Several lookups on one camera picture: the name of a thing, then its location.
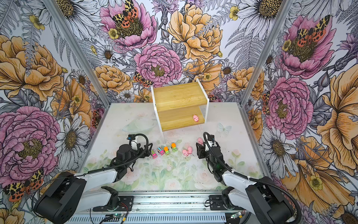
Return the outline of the white frame wooden shelf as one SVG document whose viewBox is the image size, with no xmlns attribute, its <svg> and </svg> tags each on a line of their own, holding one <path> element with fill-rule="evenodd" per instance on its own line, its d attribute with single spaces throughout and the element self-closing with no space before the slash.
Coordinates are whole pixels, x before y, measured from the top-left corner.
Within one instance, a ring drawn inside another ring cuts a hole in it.
<svg viewBox="0 0 358 224">
<path fill-rule="evenodd" d="M 151 93 L 163 140 L 166 131 L 201 125 L 208 120 L 210 100 L 198 79 L 187 84 L 156 88 L 151 86 Z M 199 122 L 193 120 L 194 114 L 199 117 Z"/>
</svg>

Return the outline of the pink teal toy car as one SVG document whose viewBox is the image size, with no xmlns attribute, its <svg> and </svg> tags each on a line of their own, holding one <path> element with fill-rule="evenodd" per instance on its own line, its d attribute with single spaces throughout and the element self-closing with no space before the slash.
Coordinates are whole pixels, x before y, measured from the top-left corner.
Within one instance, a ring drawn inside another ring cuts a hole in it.
<svg viewBox="0 0 358 224">
<path fill-rule="evenodd" d="M 160 148 L 160 147 L 157 148 L 157 151 L 158 151 L 158 153 L 159 153 L 161 156 L 163 156 L 163 155 L 165 154 L 164 149 L 162 149 L 162 148 Z"/>
</svg>

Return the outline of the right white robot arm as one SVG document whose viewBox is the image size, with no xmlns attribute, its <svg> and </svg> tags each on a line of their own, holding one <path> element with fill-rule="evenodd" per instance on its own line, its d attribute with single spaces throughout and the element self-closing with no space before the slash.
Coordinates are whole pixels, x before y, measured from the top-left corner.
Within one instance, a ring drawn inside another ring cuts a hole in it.
<svg viewBox="0 0 358 224">
<path fill-rule="evenodd" d="M 298 201 L 271 178 L 256 179 L 237 172 L 224 161 L 214 135 L 205 132 L 203 143 L 197 143 L 197 155 L 207 161 L 215 180 L 227 188 L 222 191 L 225 208 L 236 207 L 254 214 L 262 224 L 299 224 L 303 217 Z"/>
</svg>

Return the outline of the left aluminium corner post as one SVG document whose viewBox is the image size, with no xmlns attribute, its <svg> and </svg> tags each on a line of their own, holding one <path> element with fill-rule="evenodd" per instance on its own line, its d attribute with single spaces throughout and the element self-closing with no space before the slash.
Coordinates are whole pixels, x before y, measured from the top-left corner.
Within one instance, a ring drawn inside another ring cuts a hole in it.
<svg viewBox="0 0 358 224">
<path fill-rule="evenodd" d="M 98 78 L 96 77 L 89 61 L 87 60 L 82 48 L 80 47 L 79 42 L 76 39 L 76 36 L 72 32 L 72 27 L 69 25 L 65 17 L 63 16 L 59 6 L 57 5 L 56 1 L 44 1 L 45 7 L 51 14 L 52 18 L 58 25 L 59 30 L 66 38 L 69 46 L 74 51 L 76 58 L 78 59 L 79 63 L 81 64 L 83 70 L 86 72 L 86 75 L 89 77 L 89 80 L 93 84 L 93 87 L 97 91 L 103 105 L 106 109 L 111 106 L 111 102 L 107 97 L 105 91 L 101 87 Z"/>
</svg>

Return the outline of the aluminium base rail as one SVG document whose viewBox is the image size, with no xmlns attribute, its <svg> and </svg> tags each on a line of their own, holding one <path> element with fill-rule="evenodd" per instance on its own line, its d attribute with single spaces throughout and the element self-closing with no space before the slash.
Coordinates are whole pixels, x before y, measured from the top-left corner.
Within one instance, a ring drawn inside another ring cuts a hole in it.
<svg viewBox="0 0 358 224">
<path fill-rule="evenodd" d="M 225 224 L 249 218 L 241 207 L 224 206 L 219 190 L 120 192 L 112 209 L 104 206 L 75 214 L 69 224 Z"/>
</svg>

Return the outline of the aluminium corner post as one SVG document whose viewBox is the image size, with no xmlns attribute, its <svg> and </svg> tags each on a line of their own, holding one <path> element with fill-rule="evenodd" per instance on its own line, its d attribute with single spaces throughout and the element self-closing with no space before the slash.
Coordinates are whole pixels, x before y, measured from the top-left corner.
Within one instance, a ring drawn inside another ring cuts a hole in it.
<svg viewBox="0 0 358 224">
<path fill-rule="evenodd" d="M 251 79 L 248 82 L 248 86 L 246 87 L 246 90 L 244 91 L 244 94 L 241 98 L 241 107 L 244 107 L 246 102 L 249 99 L 249 96 L 251 95 L 251 92 L 253 91 L 253 88 L 255 86 L 256 81 L 259 79 L 260 73 L 262 71 L 263 65 L 269 55 L 270 49 L 273 46 L 274 42 L 277 40 L 278 34 L 281 30 L 281 28 L 284 26 L 285 20 L 289 15 L 289 11 L 292 7 L 293 1 L 283 1 L 281 4 L 281 8 L 278 11 L 276 20 L 273 24 L 273 28 L 268 34 L 267 40 L 265 42 L 264 48 L 261 51 L 261 54 L 258 58 L 258 61 L 255 65 L 255 68 L 253 70 Z"/>
<path fill-rule="evenodd" d="M 101 87 L 98 78 L 96 77 L 89 61 L 87 60 L 82 48 L 80 47 L 79 42 L 76 39 L 76 36 L 72 32 L 72 27 L 69 25 L 65 17 L 63 16 L 59 6 L 57 5 L 56 1 L 44 1 L 45 7 L 51 14 L 52 18 L 58 25 L 59 30 L 66 38 L 69 46 L 74 51 L 76 58 L 78 59 L 79 63 L 81 64 L 83 70 L 86 72 L 86 75 L 89 77 L 89 80 L 93 84 L 93 87 L 97 91 L 103 105 L 106 109 L 111 106 L 111 102 L 107 97 L 105 91 Z"/>
</svg>

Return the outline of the right aluminium corner post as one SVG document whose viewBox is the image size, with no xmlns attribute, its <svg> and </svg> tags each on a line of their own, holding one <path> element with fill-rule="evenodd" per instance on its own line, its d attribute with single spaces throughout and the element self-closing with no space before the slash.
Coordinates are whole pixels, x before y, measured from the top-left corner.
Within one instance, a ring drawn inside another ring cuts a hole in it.
<svg viewBox="0 0 358 224">
<path fill-rule="evenodd" d="M 274 42 L 277 40 L 278 34 L 281 30 L 281 28 L 284 26 L 285 20 L 289 15 L 289 11 L 292 7 L 293 1 L 283 1 L 281 4 L 281 8 L 278 11 L 276 20 L 273 24 L 273 28 L 268 34 L 267 40 L 265 42 L 264 48 L 261 51 L 261 54 L 258 58 L 258 61 L 255 65 L 255 68 L 253 70 L 251 79 L 248 82 L 248 86 L 246 87 L 246 90 L 244 91 L 244 94 L 241 98 L 241 107 L 244 107 L 246 102 L 249 99 L 249 96 L 251 95 L 251 92 L 253 91 L 253 88 L 255 86 L 256 81 L 259 79 L 260 73 L 262 71 L 263 65 L 269 55 L 270 49 L 273 46 Z"/>
</svg>

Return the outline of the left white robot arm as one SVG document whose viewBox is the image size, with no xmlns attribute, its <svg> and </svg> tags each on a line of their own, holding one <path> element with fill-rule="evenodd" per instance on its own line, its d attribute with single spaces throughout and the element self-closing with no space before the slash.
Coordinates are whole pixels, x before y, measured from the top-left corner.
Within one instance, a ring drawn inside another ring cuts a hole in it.
<svg viewBox="0 0 358 224">
<path fill-rule="evenodd" d="M 54 224 L 64 224 L 74 214 L 95 207 L 115 210 L 119 206 L 118 192 L 108 185 L 120 181 L 138 159 L 149 157 L 153 148 L 147 142 L 143 147 L 137 143 L 137 149 L 132 149 L 132 143 L 130 139 L 129 144 L 121 145 L 107 167 L 83 174 L 60 173 L 44 193 L 37 193 L 37 200 L 32 200 L 34 214 Z"/>
</svg>

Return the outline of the pink toy pig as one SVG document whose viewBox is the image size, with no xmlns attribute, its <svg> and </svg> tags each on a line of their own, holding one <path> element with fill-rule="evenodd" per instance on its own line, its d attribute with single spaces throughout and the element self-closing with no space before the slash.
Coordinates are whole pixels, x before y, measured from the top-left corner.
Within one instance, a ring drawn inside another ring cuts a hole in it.
<svg viewBox="0 0 358 224">
<path fill-rule="evenodd" d="M 187 151 L 187 150 L 185 150 L 185 149 L 183 149 L 183 150 L 182 150 L 182 154 L 183 154 L 184 156 L 189 156 L 188 151 Z"/>
<path fill-rule="evenodd" d="M 194 120 L 195 122 L 199 122 L 199 117 L 194 114 L 194 115 L 193 115 L 193 120 Z"/>
<path fill-rule="evenodd" d="M 204 141 L 203 141 L 202 138 L 198 138 L 198 139 L 197 139 L 197 142 L 198 142 L 200 145 L 203 145 L 203 143 L 204 143 Z"/>
<path fill-rule="evenodd" d="M 192 149 L 191 146 L 189 146 L 189 147 L 187 148 L 187 152 L 188 152 L 188 154 L 190 154 L 190 155 L 193 153 L 193 149 Z"/>
</svg>

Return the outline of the pink green toy car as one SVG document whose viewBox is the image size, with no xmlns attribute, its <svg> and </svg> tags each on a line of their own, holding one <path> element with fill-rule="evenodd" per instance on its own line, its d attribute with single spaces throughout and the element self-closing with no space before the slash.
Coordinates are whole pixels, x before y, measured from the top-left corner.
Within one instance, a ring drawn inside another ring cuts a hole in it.
<svg viewBox="0 0 358 224">
<path fill-rule="evenodd" d="M 158 157 L 158 155 L 155 153 L 154 150 L 151 150 L 151 155 L 154 159 L 156 159 Z"/>
</svg>

